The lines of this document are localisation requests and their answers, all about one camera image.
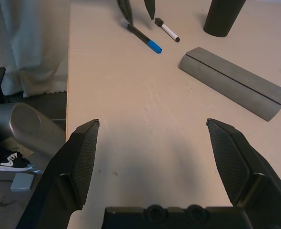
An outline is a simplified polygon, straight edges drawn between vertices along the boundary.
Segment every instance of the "floor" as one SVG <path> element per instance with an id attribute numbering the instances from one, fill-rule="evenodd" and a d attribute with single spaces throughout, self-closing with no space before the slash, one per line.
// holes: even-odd
<path id="1" fill-rule="evenodd" d="M 26 99 L 22 94 L 16 94 L 7 99 L 9 102 L 31 105 L 65 130 L 66 93 L 43 94 Z M 0 229 L 16 228 L 41 177 L 35 176 L 31 191 L 11 192 L 14 176 L 14 172 L 0 172 Z"/>

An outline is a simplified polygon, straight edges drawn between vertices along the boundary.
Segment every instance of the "black sneaker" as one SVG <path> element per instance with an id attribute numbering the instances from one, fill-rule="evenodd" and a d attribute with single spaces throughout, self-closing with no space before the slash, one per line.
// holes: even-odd
<path id="1" fill-rule="evenodd" d="M 0 171 L 13 171 L 13 172 L 27 171 L 28 164 L 30 164 L 30 162 L 25 158 L 23 158 L 21 153 L 16 152 L 2 160 L 0 164 Z"/>

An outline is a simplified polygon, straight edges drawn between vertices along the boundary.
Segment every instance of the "screw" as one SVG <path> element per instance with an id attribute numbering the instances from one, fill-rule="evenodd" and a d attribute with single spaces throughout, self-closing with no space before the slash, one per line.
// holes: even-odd
<path id="1" fill-rule="evenodd" d="M 189 206 L 187 208 L 187 215 L 192 219 L 192 221 L 197 223 L 205 223 L 209 217 L 208 211 L 199 205 Z"/>
<path id="2" fill-rule="evenodd" d="M 145 215 L 148 221 L 160 223 L 166 219 L 166 210 L 159 205 L 152 205 L 147 208 Z"/>

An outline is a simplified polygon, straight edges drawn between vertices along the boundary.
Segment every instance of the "black marker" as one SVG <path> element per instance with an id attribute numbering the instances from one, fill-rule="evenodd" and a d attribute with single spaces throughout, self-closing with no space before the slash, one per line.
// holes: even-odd
<path id="1" fill-rule="evenodd" d="M 160 46 L 158 46 L 154 41 L 150 40 L 147 36 L 145 36 L 145 34 L 143 34 L 141 31 L 136 29 L 133 25 L 128 23 L 127 20 L 123 19 L 123 20 L 121 20 L 121 22 L 125 26 L 125 28 L 127 28 L 127 30 L 129 30 L 135 36 L 137 36 L 141 41 L 143 41 L 146 45 L 148 45 L 153 51 L 155 51 L 158 54 L 161 53 L 162 49 Z"/>

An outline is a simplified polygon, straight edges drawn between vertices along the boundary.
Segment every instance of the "marker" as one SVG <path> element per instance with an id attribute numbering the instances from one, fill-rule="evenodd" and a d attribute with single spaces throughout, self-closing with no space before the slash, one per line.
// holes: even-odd
<path id="1" fill-rule="evenodd" d="M 150 40 L 147 36 L 145 36 L 145 34 L 143 34 L 141 31 L 136 29 L 133 25 L 128 23 L 127 20 L 123 19 L 123 20 L 121 20 L 121 22 L 125 26 L 125 28 L 127 28 L 127 30 L 129 30 L 135 36 L 137 36 L 141 41 L 143 41 L 146 45 L 148 45 L 153 51 L 155 51 L 158 54 L 161 53 L 162 49 L 160 46 L 158 46 L 154 41 Z"/>
<path id="2" fill-rule="evenodd" d="M 154 23 L 161 27 L 169 36 L 171 36 L 172 39 L 174 39 L 176 42 L 179 42 L 180 41 L 180 38 L 174 33 L 171 31 L 171 29 L 169 29 L 165 24 L 164 24 L 164 21 L 160 18 L 155 18 L 155 21 Z"/>

